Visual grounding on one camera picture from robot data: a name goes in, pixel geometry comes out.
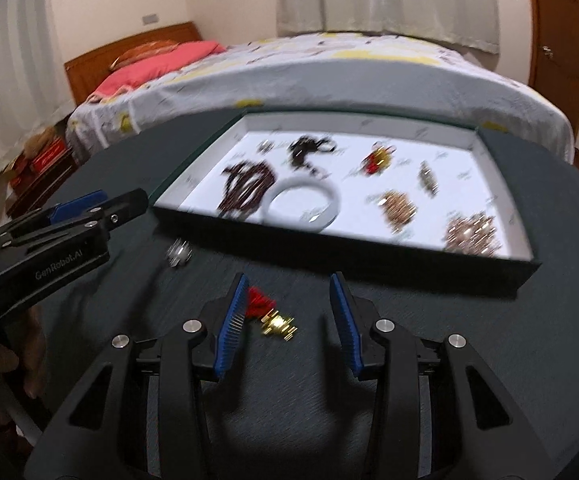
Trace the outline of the left human hand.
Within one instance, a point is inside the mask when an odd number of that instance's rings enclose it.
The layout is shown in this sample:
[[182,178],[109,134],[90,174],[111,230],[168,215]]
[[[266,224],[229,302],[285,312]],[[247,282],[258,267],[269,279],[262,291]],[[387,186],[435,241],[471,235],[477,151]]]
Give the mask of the left human hand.
[[[43,393],[47,383],[47,339],[42,328],[42,309],[35,306],[27,311],[22,326],[23,345],[12,350],[0,344],[0,379],[12,379],[15,388],[23,390],[31,399]],[[0,402],[0,425],[12,418]]]

